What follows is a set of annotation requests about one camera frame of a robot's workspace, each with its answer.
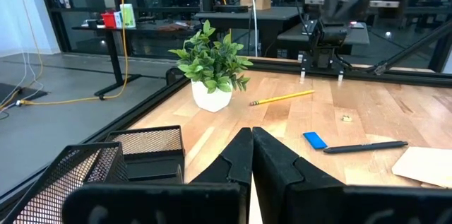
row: red object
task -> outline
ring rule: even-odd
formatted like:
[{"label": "red object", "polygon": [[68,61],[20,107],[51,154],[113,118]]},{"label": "red object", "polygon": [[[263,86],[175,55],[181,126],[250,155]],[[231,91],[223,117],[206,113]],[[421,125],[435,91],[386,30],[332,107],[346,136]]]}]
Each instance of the red object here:
[{"label": "red object", "polygon": [[116,28],[116,22],[114,21],[113,13],[103,13],[101,14],[104,19],[104,24],[106,28]]}]

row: yellow pencil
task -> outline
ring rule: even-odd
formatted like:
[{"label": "yellow pencil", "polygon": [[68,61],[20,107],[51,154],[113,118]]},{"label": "yellow pencil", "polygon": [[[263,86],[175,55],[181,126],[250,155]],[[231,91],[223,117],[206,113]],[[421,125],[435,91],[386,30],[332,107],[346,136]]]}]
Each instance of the yellow pencil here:
[{"label": "yellow pencil", "polygon": [[287,98],[292,98],[292,97],[302,96],[302,95],[306,95],[306,94],[311,94],[313,92],[314,92],[314,90],[307,90],[307,91],[304,91],[304,92],[293,93],[293,94],[289,94],[289,95],[286,95],[286,96],[281,96],[281,97],[276,97],[276,98],[271,98],[271,99],[266,99],[266,100],[257,100],[257,101],[250,102],[249,105],[260,105],[260,104],[263,104],[263,103],[268,103],[268,102],[273,102],[273,101],[278,101],[278,100],[285,100]]}]

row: potted plant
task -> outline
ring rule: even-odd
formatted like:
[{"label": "potted plant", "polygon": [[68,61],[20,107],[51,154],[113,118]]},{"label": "potted plant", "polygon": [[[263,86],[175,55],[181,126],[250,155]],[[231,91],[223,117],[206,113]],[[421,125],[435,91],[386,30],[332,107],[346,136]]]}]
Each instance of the potted plant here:
[{"label": "potted plant", "polygon": [[191,79],[191,89],[196,104],[210,112],[226,107],[232,89],[246,90],[249,78],[238,74],[253,65],[246,57],[237,57],[243,45],[231,43],[231,34],[222,42],[210,42],[215,28],[207,20],[203,29],[184,41],[182,49],[169,50],[180,57],[178,67]]}]

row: desk leg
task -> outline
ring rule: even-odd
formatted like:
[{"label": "desk leg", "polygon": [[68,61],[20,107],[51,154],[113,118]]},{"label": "desk leg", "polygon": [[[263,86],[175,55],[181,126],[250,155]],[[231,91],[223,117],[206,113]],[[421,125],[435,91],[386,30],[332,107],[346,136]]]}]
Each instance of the desk leg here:
[{"label": "desk leg", "polygon": [[[114,78],[116,79],[116,83],[107,86],[106,88],[103,88],[102,90],[97,91],[94,93],[94,96],[102,96],[105,95],[105,93],[108,93],[116,88],[122,87],[124,84],[124,80],[122,78],[122,72],[121,67],[119,65],[118,60],[118,52],[116,50],[116,46],[114,45],[114,38],[113,38],[113,31],[107,30],[105,31],[105,39],[107,42],[107,48],[108,48],[108,54],[110,55],[110,59],[112,60],[112,66],[113,66],[113,72],[114,72]],[[130,75],[127,78],[127,83],[132,82],[133,80],[140,78],[141,75]]]},{"label": "desk leg", "polygon": [[261,56],[268,58],[276,58],[278,49],[276,48],[276,38],[278,31],[275,29],[262,29],[259,31],[261,37],[262,49]]}]

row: green leaves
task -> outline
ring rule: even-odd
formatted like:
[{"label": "green leaves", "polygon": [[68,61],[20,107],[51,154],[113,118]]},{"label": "green leaves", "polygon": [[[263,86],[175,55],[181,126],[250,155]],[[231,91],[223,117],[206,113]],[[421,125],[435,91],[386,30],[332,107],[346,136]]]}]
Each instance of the green leaves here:
[{"label": "green leaves", "polygon": [[192,81],[203,82],[208,93],[216,89],[229,93],[232,89],[246,90],[249,78],[238,77],[238,73],[253,65],[246,57],[236,56],[244,48],[242,44],[232,43],[231,34],[227,34],[222,42],[210,43],[216,34],[207,20],[194,36],[184,41],[182,49],[171,49],[169,52],[179,56],[178,68]]}]

